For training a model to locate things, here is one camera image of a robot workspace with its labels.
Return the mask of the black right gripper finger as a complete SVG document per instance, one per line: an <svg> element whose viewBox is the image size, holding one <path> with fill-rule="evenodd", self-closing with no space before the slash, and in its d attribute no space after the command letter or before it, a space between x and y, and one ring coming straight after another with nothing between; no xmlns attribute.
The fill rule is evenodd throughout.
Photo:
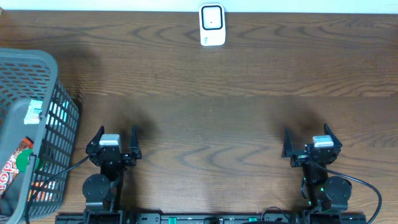
<svg viewBox="0 0 398 224"><path fill-rule="evenodd" d="M331 137L331 140L333 141L333 146L334 146L334 147L341 148L341 147L343 146L342 143L341 143L340 140L333 134L333 132L331 131L329 125L327 125L327 124L325 123L324 126L323 126L323 128L324 128L324 133L325 133L325 135Z"/></svg>
<svg viewBox="0 0 398 224"><path fill-rule="evenodd" d="M288 158L288 157L291 157L292 154L293 154L293 146L292 146L292 141L290 139L289 129L285 128L284 129L284 143L283 143L283 147L282 147L281 157Z"/></svg>

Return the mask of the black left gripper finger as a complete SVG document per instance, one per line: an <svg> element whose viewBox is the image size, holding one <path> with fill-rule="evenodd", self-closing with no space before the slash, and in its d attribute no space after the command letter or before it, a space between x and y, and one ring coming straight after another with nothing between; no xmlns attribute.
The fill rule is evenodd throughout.
<svg viewBox="0 0 398 224"><path fill-rule="evenodd" d="M129 149L131 151L132 157L134 157L135 159L142 159L142 152L137 139L137 132L135 126L132 127Z"/></svg>
<svg viewBox="0 0 398 224"><path fill-rule="evenodd" d="M101 149L100 139L103 134L104 134L104 126L101 126L96 135L93 137L93 139L87 144L86 153L97 153Z"/></svg>

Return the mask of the light blue wet wipes pack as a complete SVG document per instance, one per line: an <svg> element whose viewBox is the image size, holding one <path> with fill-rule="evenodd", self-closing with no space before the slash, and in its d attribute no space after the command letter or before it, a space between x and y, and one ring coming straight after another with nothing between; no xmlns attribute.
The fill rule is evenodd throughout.
<svg viewBox="0 0 398 224"><path fill-rule="evenodd" d="M42 113L42 103L40 100L31 100L27 113L24 118L24 124L39 124Z"/></svg>

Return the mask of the orange small carton box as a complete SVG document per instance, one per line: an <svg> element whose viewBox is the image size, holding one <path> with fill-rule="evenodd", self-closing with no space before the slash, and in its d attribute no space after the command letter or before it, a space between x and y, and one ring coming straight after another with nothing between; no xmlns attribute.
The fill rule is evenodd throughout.
<svg viewBox="0 0 398 224"><path fill-rule="evenodd" d="M27 200L30 200L31 196L33 196L37 189L39 189L44 182L34 182L31 184L31 188L29 190ZM47 184L36 196L35 202L51 202L53 200L53 190L55 188L55 181L51 181Z"/></svg>

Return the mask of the green lid jar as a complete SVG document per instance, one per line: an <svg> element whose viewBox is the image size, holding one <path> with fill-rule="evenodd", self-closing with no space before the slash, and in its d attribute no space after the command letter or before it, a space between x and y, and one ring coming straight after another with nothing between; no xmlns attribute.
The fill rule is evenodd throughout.
<svg viewBox="0 0 398 224"><path fill-rule="evenodd" d="M24 149L16 159L16 166L19 172L25 172L27 166L30 164L30 156L33 154L33 149Z"/></svg>

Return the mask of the red chocolate wafer bar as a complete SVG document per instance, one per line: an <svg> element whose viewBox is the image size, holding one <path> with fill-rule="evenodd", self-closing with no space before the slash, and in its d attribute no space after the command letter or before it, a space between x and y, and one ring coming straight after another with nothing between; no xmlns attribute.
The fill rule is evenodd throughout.
<svg viewBox="0 0 398 224"><path fill-rule="evenodd" d="M11 154L1 169L1 198L4 197L11 184L20 174L16 166L17 156L24 149L33 149L34 143L29 138L23 138L17 149Z"/></svg>

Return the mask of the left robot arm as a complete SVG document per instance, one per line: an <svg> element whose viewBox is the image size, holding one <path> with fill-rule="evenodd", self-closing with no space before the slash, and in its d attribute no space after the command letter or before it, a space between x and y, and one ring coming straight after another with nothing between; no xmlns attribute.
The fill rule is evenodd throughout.
<svg viewBox="0 0 398 224"><path fill-rule="evenodd" d="M135 223L134 215L120 205L124 173L142 158L142 152L132 128L129 151L122 152L121 137L106 134L101 126L86 146L89 160L100 168L89 176L82 187L86 198L83 223Z"/></svg>

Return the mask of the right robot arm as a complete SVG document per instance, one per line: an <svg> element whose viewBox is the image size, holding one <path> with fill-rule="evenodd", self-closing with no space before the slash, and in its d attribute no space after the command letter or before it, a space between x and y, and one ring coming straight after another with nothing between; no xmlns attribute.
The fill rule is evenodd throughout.
<svg viewBox="0 0 398 224"><path fill-rule="evenodd" d="M324 134L312 137L312 142L301 150L293 148L289 130L284 131L282 157L290 159L291 167L303 170L302 195L309 208L297 215L299 223L341 223L340 215L348 209L352 184L347 179L330 177L327 165L333 163L341 151L342 143L327 124Z"/></svg>

